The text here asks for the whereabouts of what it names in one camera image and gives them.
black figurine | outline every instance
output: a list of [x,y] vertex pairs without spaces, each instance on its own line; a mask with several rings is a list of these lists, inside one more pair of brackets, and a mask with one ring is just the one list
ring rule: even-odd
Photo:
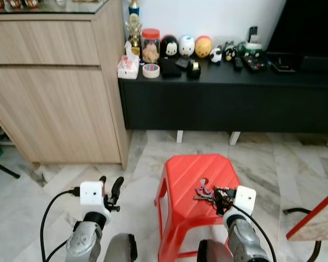
[[233,61],[237,55],[237,48],[233,41],[226,42],[224,47],[224,58],[226,61]]
[[161,57],[177,56],[178,43],[173,35],[167,35],[160,43]]

roll of tape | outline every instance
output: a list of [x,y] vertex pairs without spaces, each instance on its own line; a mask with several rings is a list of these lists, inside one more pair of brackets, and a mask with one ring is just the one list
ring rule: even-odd
[[142,74],[145,78],[157,78],[159,76],[160,67],[157,64],[145,64],[142,67]]

small toy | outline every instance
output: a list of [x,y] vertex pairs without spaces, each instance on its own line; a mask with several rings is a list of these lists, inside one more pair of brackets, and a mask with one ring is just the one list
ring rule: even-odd
[[11,9],[20,9],[21,8],[20,0],[7,0],[7,3],[9,4]]
[[234,60],[235,56],[237,54],[237,48],[233,41],[226,42],[224,47],[224,58],[226,61]]
[[182,56],[191,56],[195,51],[195,39],[190,35],[183,35],[179,40],[179,53]]
[[198,57],[207,57],[213,48],[213,42],[210,37],[203,35],[198,37],[195,46],[195,53]]
[[167,35],[162,39],[160,43],[161,56],[176,56],[177,55],[178,43],[176,38],[173,35]]
[[219,64],[222,60],[222,46],[214,48],[209,55],[210,61]]
[[258,57],[260,54],[262,54],[262,44],[242,42],[241,51],[245,56],[253,55]]
[[201,66],[196,61],[190,61],[187,67],[187,77],[198,79],[201,76]]

red lid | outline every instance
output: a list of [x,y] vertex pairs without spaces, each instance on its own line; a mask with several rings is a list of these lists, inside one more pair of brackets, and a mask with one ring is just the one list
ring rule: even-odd
[[148,39],[157,39],[159,38],[159,30],[155,28],[146,28],[142,30],[142,36]]

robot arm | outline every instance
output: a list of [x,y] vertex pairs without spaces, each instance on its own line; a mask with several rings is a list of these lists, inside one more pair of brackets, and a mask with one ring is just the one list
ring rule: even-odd
[[247,187],[238,186],[237,190],[214,192],[217,213],[223,214],[224,225],[229,231],[227,248],[213,240],[203,240],[198,249],[197,262],[270,262],[266,252],[260,246],[260,239],[250,224],[248,216],[234,207],[229,207],[222,200],[226,191],[233,192],[234,205],[251,215],[254,209],[256,192]]
[[[124,181],[119,177],[113,187],[110,199],[104,194],[106,177],[100,181],[86,181],[80,185],[80,204],[84,219],[77,222],[73,234],[67,241],[66,262],[96,262],[101,252],[102,230],[111,220]],[[137,258],[136,242],[131,234],[115,236],[107,249],[104,262],[133,262]]]

